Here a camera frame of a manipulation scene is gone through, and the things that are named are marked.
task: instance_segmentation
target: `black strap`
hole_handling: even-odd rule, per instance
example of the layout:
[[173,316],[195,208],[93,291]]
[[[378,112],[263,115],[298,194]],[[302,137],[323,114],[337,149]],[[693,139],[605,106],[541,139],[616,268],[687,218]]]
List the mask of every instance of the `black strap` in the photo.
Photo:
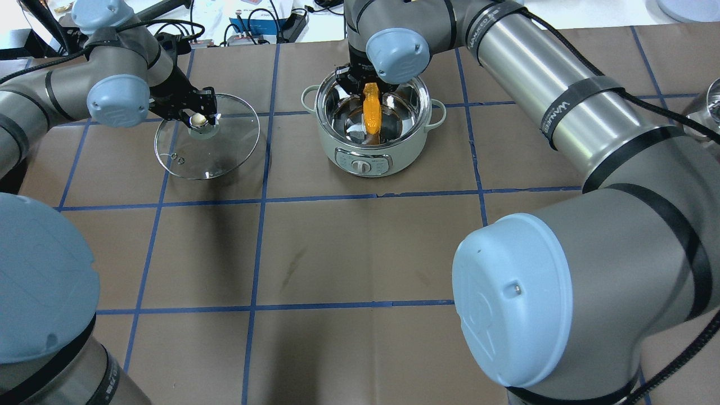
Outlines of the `black strap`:
[[43,365],[35,374],[31,375],[27,380],[21,382],[12,390],[0,395],[0,404],[19,405],[42,390],[49,382],[57,377],[58,374],[65,370],[65,367],[75,360],[75,357],[80,353],[83,346],[85,346],[85,342],[90,338],[94,327],[95,315],[93,315],[90,324],[88,324],[85,330],[73,339],[72,342],[60,349],[47,364]]
[[63,110],[63,107],[60,106],[60,102],[58,102],[58,98],[55,97],[55,92],[53,91],[53,83],[50,80],[53,72],[54,71],[49,71],[48,74],[45,75],[45,91],[48,92],[50,102],[53,103],[53,107],[60,113],[60,115],[65,117],[66,120],[70,121],[71,123],[77,121],[76,118],[72,118],[65,110]]
[[470,49],[472,55],[477,59],[477,50],[480,47],[480,41],[482,41],[482,38],[487,34],[487,31],[503,17],[522,9],[525,9],[522,4],[515,3],[514,1],[503,1],[491,4],[483,10],[480,10],[470,24],[470,28],[465,33],[465,46]]
[[533,405],[613,405],[630,395],[632,388],[637,384],[640,371],[635,373],[635,376],[627,383],[623,388],[618,389],[613,393],[601,396],[593,399],[555,399],[547,396],[528,391],[524,388],[507,387],[508,391],[513,393],[519,399]]
[[105,350],[105,355],[107,356],[105,374],[102,376],[100,384],[98,384],[95,392],[85,405],[109,405],[110,401],[115,397],[118,384],[120,384],[120,365],[117,364],[115,357],[108,353],[105,346],[102,348]]
[[163,55],[163,47],[160,46],[160,43],[158,43],[158,54],[155,55],[155,58],[152,62],[148,64],[148,70],[152,69],[153,66],[160,60],[160,57]]
[[45,108],[44,108],[36,99],[28,96],[28,95],[25,94],[25,93],[18,92],[18,91],[16,91],[16,90],[2,89],[2,90],[0,90],[0,92],[17,94],[18,96],[24,97],[27,101],[35,104],[35,106],[36,106],[37,108],[39,108],[40,111],[42,112],[42,114],[45,116],[45,122],[48,124],[48,130],[50,130],[50,129],[53,127],[53,126],[50,124],[50,116],[48,115],[48,112],[45,111]]
[[22,127],[5,114],[0,114],[0,128],[10,134],[10,136],[15,140],[15,143],[17,143],[17,148],[20,150],[20,156],[15,165],[18,165],[20,161],[25,159],[27,154],[30,152],[30,140],[27,138],[27,134]]
[[690,221],[683,215],[682,211],[675,207],[670,201],[657,194],[651,189],[637,184],[619,183],[612,184],[606,188],[619,190],[641,200],[648,207],[652,208],[672,229],[675,237],[685,250],[685,257],[690,263],[690,270],[693,273],[693,284],[695,285],[695,296],[693,306],[690,309],[686,321],[700,316],[710,303],[713,293],[713,274],[710,267],[708,253],[700,240],[700,236],[693,228]]
[[448,9],[448,18],[450,19],[450,46],[448,49],[453,49],[455,41],[457,41],[457,17],[455,17],[455,8],[452,6],[451,0],[445,0],[445,7]]
[[663,142],[667,139],[677,136],[685,136],[683,130],[677,127],[660,127],[649,130],[642,135],[625,143],[616,151],[610,154],[602,163],[598,165],[593,173],[590,174],[585,184],[582,186],[582,192],[591,192],[597,190],[607,180],[610,175],[620,166],[625,164],[633,156],[653,146],[656,143]]
[[623,90],[623,87],[607,76],[588,77],[587,79],[570,84],[570,87],[550,104],[550,107],[545,111],[540,121],[540,131],[550,142],[550,146],[557,150],[552,142],[552,135],[555,132],[555,128],[557,128],[557,124],[568,112],[586,99],[609,90]]
[[375,0],[368,0],[367,3],[363,4],[362,8],[360,9],[360,11],[358,11],[358,14],[355,16],[355,21],[354,21],[355,29],[353,31],[360,33],[360,31],[358,31],[358,26],[360,25],[360,17],[362,17],[362,14],[365,12],[365,10],[367,10],[367,7],[370,4],[373,4],[374,2],[375,2]]

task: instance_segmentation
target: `metal container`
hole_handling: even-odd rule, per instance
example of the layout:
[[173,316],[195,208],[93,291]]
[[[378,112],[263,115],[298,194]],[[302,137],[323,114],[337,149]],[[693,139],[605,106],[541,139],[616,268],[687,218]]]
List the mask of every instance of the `metal container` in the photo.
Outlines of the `metal container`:
[[[700,93],[700,95],[685,108],[683,115],[720,134],[720,79],[715,80],[715,82],[708,87],[707,91]],[[690,127],[685,126],[683,130],[688,135],[700,141],[701,145],[710,152],[716,160],[720,161],[720,145],[710,141],[707,136]]]
[[[305,97],[317,91],[315,106]],[[445,105],[431,99],[427,86],[416,77],[397,90],[380,97],[382,126],[379,143],[363,124],[363,102],[359,95],[346,93],[334,72],[319,85],[302,92],[303,107],[318,119],[320,143],[328,158],[342,170],[362,177],[384,177],[409,166],[420,155],[428,132],[440,126],[447,116]],[[430,123],[432,107],[442,111],[436,123]]]

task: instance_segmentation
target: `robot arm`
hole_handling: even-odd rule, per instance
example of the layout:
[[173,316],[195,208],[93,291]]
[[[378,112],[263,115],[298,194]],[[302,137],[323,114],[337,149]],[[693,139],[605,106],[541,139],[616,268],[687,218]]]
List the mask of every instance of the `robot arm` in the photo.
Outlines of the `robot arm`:
[[[123,1],[77,1],[73,19],[90,36],[86,63],[37,71],[0,86],[0,177],[63,123],[92,116],[104,125],[130,127],[152,111],[191,127],[185,110],[214,123],[212,87],[192,86]],[[123,28],[133,24],[138,26]]]
[[622,401],[642,340],[720,303],[720,165],[635,113],[512,1],[346,1],[346,24],[347,91],[376,79],[389,91],[465,46],[584,174],[583,196],[460,244],[456,308],[513,404]]

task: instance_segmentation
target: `light blue joint cap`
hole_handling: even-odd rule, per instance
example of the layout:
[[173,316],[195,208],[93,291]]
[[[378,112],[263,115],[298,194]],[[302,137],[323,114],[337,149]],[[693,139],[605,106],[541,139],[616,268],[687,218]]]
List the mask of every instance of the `light blue joint cap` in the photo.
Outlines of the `light blue joint cap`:
[[543,221],[513,214],[468,235],[452,287],[467,345],[491,380],[527,388],[555,369],[570,335],[572,283]]
[[148,117],[150,87],[132,74],[116,74],[95,83],[87,98],[90,115],[109,127],[134,127]]
[[720,21],[720,0],[657,0],[657,5],[677,21]]
[[0,364],[57,352],[90,323],[100,279],[85,239],[41,202],[0,193]]
[[430,63],[430,47],[422,35],[407,28],[387,28],[367,41],[367,58],[378,76],[390,84],[406,83]]
[[85,35],[93,35],[99,28],[118,27],[134,15],[124,0],[77,0],[72,13]]

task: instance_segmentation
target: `glass pot lid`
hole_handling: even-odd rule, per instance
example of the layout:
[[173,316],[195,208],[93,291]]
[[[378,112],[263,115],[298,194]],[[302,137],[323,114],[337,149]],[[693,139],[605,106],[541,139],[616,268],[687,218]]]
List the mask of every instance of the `glass pot lid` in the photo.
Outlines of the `glass pot lid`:
[[217,123],[202,131],[179,121],[163,120],[155,135],[155,156],[170,174],[184,179],[212,179],[245,162],[260,138],[255,110],[243,99],[216,94]]

